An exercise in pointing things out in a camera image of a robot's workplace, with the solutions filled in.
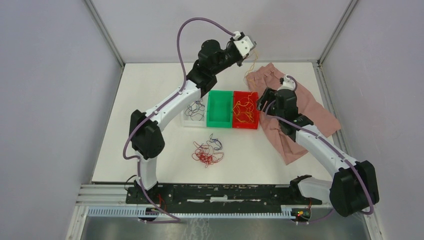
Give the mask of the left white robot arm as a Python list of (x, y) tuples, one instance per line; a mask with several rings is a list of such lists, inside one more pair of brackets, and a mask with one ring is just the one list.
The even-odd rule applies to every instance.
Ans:
[(205, 41), (189, 73), (185, 73), (182, 86), (154, 107), (141, 112), (135, 110), (130, 117), (129, 136), (125, 147), (131, 146), (137, 158), (138, 197), (149, 204), (158, 195), (156, 176), (157, 158), (165, 147), (163, 130), (190, 103), (202, 98), (217, 83), (217, 74), (234, 64), (241, 66), (256, 47), (248, 36), (231, 39), (224, 49), (217, 40)]

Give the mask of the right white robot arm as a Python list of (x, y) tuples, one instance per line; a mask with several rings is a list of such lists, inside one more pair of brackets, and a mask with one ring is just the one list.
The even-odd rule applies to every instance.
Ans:
[(374, 165), (356, 160), (329, 142), (307, 116), (299, 113), (294, 90), (267, 87), (257, 100), (257, 110), (277, 120), (282, 133), (312, 154), (331, 176), (330, 181), (310, 175), (294, 179), (294, 187), (288, 191), (293, 203), (302, 204), (308, 198), (320, 200), (342, 217), (375, 212), (380, 196)]

